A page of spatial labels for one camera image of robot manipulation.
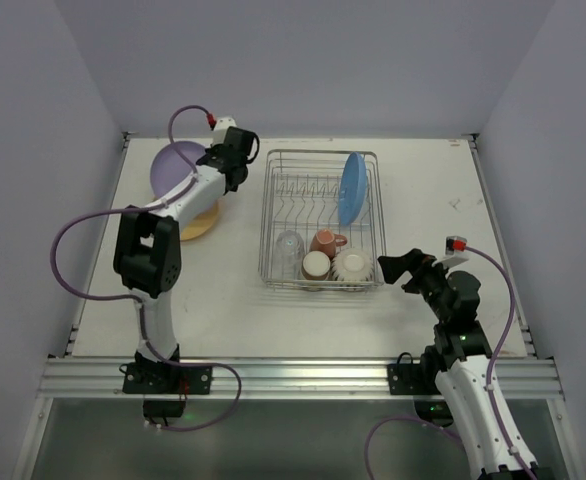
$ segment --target metal dish rack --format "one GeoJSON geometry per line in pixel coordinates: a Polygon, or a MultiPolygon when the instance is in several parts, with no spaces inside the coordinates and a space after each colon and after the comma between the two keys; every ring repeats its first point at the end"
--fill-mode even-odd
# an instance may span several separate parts
{"type": "Polygon", "coordinates": [[[267,155],[260,237],[260,275],[268,286],[309,290],[369,290],[384,283],[377,257],[386,255],[384,215],[377,157],[364,156],[367,191],[357,219],[349,226],[338,221],[338,194],[342,170],[350,151],[271,150],[267,155]],[[330,228],[348,238],[342,248],[364,250],[373,261],[374,273],[364,282],[310,281],[288,277],[275,260],[280,233],[294,230],[304,240],[305,252],[315,233],[330,228]]]}

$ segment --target cable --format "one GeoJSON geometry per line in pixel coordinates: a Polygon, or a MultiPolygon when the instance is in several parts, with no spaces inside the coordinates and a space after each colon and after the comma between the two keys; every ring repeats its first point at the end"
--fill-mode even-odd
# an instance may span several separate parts
{"type": "Polygon", "coordinates": [[[204,108],[200,105],[187,105],[185,107],[182,107],[182,108],[176,110],[176,112],[173,115],[171,115],[171,118],[169,120],[169,126],[168,126],[169,142],[171,145],[173,145],[173,148],[175,148],[175,151],[177,152],[177,154],[185,162],[187,162],[189,164],[189,166],[191,167],[191,169],[193,170],[193,175],[191,176],[191,181],[180,192],[178,192],[175,195],[173,195],[172,197],[166,199],[165,202],[160,201],[160,202],[152,204],[148,207],[139,207],[139,208],[138,207],[130,207],[130,208],[115,208],[115,209],[111,209],[111,210],[102,210],[99,212],[87,213],[87,214],[80,215],[79,217],[74,218],[74,219],[70,220],[68,223],[66,223],[59,230],[59,232],[57,232],[57,234],[53,238],[53,243],[51,244],[51,250],[49,252],[49,262],[50,262],[51,271],[53,272],[53,276],[55,277],[55,280],[60,284],[60,286],[62,286],[62,288],[64,288],[64,290],[71,293],[72,295],[75,295],[76,297],[79,297],[79,298],[83,298],[85,300],[94,300],[94,301],[98,301],[98,302],[109,302],[109,301],[113,301],[113,300],[133,300],[136,303],[136,305],[138,306],[139,311],[140,311],[140,332],[141,332],[142,339],[144,340],[149,351],[158,360],[160,360],[161,362],[164,362],[168,365],[177,366],[179,368],[188,368],[188,367],[193,367],[193,366],[211,367],[211,368],[219,367],[219,368],[223,368],[225,370],[228,370],[236,378],[237,385],[238,385],[237,394],[235,396],[235,399],[231,403],[231,406],[226,411],[222,412],[222,414],[220,414],[218,417],[214,418],[213,420],[210,420],[208,422],[204,422],[201,425],[195,425],[192,427],[172,427],[172,426],[161,427],[162,430],[170,430],[170,431],[176,431],[176,432],[192,432],[195,430],[200,430],[202,428],[210,427],[211,425],[214,425],[214,424],[224,420],[228,416],[230,416],[237,408],[237,405],[238,405],[238,402],[240,399],[240,395],[242,393],[242,379],[240,378],[240,375],[237,373],[237,371],[233,367],[231,367],[230,365],[225,365],[223,363],[181,363],[181,362],[175,362],[173,360],[169,360],[167,358],[164,358],[155,349],[155,347],[151,344],[151,342],[148,339],[147,331],[146,331],[146,315],[144,312],[144,302],[142,301],[142,299],[132,293],[120,294],[120,295],[93,295],[93,294],[90,294],[87,292],[82,292],[82,291],[78,290],[73,285],[68,283],[64,279],[64,277],[62,277],[62,274],[60,273],[59,266],[57,264],[57,251],[60,246],[60,241],[62,240],[62,237],[66,234],[66,232],[68,232],[72,227],[74,227],[78,223],[81,223],[85,220],[90,220],[92,218],[102,217],[102,216],[110,216],[110,215],[118,215],[118,214],[121,215],[124,213],[152,212],[154,210],[158,210],[160,208],[163,208],[165,205],[169,205],[169,204],[175,202],[176,200],[178,200],[182,196],[186,195],[193,188],[195,183],[197,183],[197,175],[196,175],[197,168],[193,164],[193,162],[191,162],[188,158],[186,158],[186,156],[180,151],[180,149],[177,147],[175,140],[173,138],[173,123],[175,122],[175,119],[177,118],[177,116],[180,113],[185,112],[187,110],[200,110],[200,111],[204,112],[206,114],[207,122],[209,123],[209,126],[211,126],[211,128],[215,127],[215,117],[213,117],[213,115],[206,108],[204,108]]]}
{"type": "MultiPolygon", "coordinates": [[[[491,356],[491,359],[489,360],[489,366],[486,369],[486,386],[487,386],[487,391],[489,393],[489,400],[491,402],[491,408],[493,409],[493,414],[495,415],[495,420],[497,421],[497,424],[500,428],[500,432],[502,432],[502,436],[504,437],[504,440],[506,441],[507,447],[509,448],[509,450],[512,450],[513,446],[514,446],[513,440],[509,436],[509,432],[506,428],[506,425],[504,424],[504,419],[502,418],[502,415],[500,414],[500,409],[498,408],[497,401],[495,400],[495,392],[493,392],[493,390],[488,387],[491,385],[491,382],[492,382],[492,378],[493,378],[492,375],[493,375],[493,370],[495,368],[495,362],[497,362],[497,357],[500,353],[500,350],[502,350],[504,343],[506,342],[506,337],[508,336],[509,331],[511,330],[511,326],[513,325],[513,319],[514,319],[514,314],[515,314],[515,290],[513,289],[513,283],[511,282],[511,279],[509,278],[508,274],[506,273],[504,268],[502,268],[502,265],[497,263],[497,261],[495,261],[495,259],[493,259],[493,257],[482,252],[481,250],[477,250],[477,249],[469,247],[469,246],[466,247],[466,250],[468,250],[469,252],[475,253],[476,255],[479,255],[480,257],[482,257],[485,260],[488,260],[490,263],[492,263],[493,266],[495,266],[495,268],[497,268],[499,270],[499,272],[502,274],[502,276],[504,277],[504,280],[506,281],[506,286],[509,289],[509,302],[510,302],[509,316],[506,321],[506,327],[504,328],[504,332],[502,332],[502,336],[500,337],[500,340],[497,342],[497,346],[495,347],[495,350],[493,351],[493,355],[491,356]]],[[[535,476],[535,474],[533,473],[531,468],[526,464],[526,462],[522,458],[522,455],[520,455],[519,452],[514,452],[513,456],[517,460],[517,463],[520,464],[522,469],[529,476],[529,478],[531,480],[537,480],[537,477],[535,476]]]]}
{"type": "Polygon", "coordinates": [[[373,475],[373,470],[371,469],[371,462],[369,460],[369,447],[371,445],[371,439],[373,438],[373,435],[375,434],[375,432],[377,431],[378,428],[380,428],[385,423],[392,422],[392,421],[419,423],[420,425],[437,430],[438,432],[445,435],[450,440],[453,440],[462,450],[464,450],[464,445],[462,444],[462,439],[455,432],[449,432],[448,430],[445,430],[443,427],[438,427],[434,423],[427,422],[427,421],[422,420],[421,418],[415,417],[413,415],[394,415],[392,417],[387,417],[387,418],[384,418],[384,419],[380,420],[379,422],[377,422],[373,426],[373,428],[371,428],[371,430],[369,430],[369,433],[366,436],[366,441],[364,442],[364,465],[366,466],[366,473],[369,476],[369,480],[375,480],[375,475],[373,475]]]}
{"type": "Polygon", "coordinates": [[[260,137],[254,135],[253,139],[255,140],[255,153],[249,160],[246,161],[246,163],[253,163],[253,161],[257,158],[257,156],[260,153],[260,137]]]}
{"type": "MultiPolygon", "coordinates": [[[[395,362],[395,367],[398,369],[398,374],[400,373],[399,371],[399,367],[400,367],[400,363],[402,362],[402,358],[404,358],[405,355],[408,355],[408,357],[411,359],[411,365],[413,365],[413,355],[411,355],[410,352],[402,352],[400,353],[400,356],[397,357],[397,362],[395,362]]],[[[408,372],[406,372],[406,375],[402,375],[404,377],[404,382],[407,383],[408,385],[411,385],[411,383],[413,383],[413,379],[411,378],[411,370],[409,370],[408,372]]]]}

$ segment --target white wall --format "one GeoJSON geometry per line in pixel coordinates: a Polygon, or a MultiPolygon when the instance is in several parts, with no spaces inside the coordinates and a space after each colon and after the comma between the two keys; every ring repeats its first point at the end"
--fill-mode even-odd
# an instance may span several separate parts
{"type": "Polygon", "coordinates": [[[125,128],[203,103],[264,136],[477,132],[553,3],[56,1],[125,128]]]}
{"type": "Polygon", "coordinates": [[[536,345],[586,462],[586,2],[559,0],[480,137],[536,345]]]}
{"type": "MultiPolygon", "coordinates": [[[[0,0],[0,479],[13,469],[47,353],[61,353],[78,302],[48,249],[71,216],[104,207],[120,134],[51,1],[0,0]]],[[[83,285],[99,225],[64,244],[83,285]]]]}

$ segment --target white table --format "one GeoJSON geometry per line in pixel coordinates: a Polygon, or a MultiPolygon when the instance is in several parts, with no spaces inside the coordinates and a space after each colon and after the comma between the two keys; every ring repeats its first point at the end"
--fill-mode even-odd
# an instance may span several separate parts
{"type": "MultiPolygon", "coordinates": [[[[206,139],[195,139],[205,144],[206,139]]],[[[114,207],[152,199],[149,168],[166,139],[133,139],[114,207]]],[[[277,148],[370,150],[377,154],[389,255],[413,247],[441,256],[447,235],[499,259],[496,239],[469,145],[464,140],[262,139],[259,158],[235,194],[222,200],[217,225],[182,244],[182,274],[173,289],[175,334],[189,357],[393,357],[419,355],[433,342],[435,316],[417,295],[382,286],[369,293],[267,288],[258,274],[266,154],[277,148]]],[[[109,219],[90,292],[125,289],[113,272],[118,217],[109,219]]],[[[506,321],[508,293],[488,262],[463,268],[482,282],[478,318],[495,346],[506,321]]],[[[132,302],[87,302],[74,356],[130,357],[138,341],[132,302]]],[[[525,356],[517,322],[504,355],[525,356]]]]}

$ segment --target purple plate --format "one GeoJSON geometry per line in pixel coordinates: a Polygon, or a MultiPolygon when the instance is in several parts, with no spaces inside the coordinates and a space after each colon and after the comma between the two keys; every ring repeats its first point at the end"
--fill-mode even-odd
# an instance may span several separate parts
{"type": "MultiPolygon", "coordinates": [[[[186,158],[193,163],[204,156],[204,146],[199,143],[182,140],[175,142],[186,158]]],[[[151,164],[151,188],[155,198],[160,198],[173,190],[188,174],[191,167],[175,151],[173,145],[167,145],[153,159],[151,164]]]]}

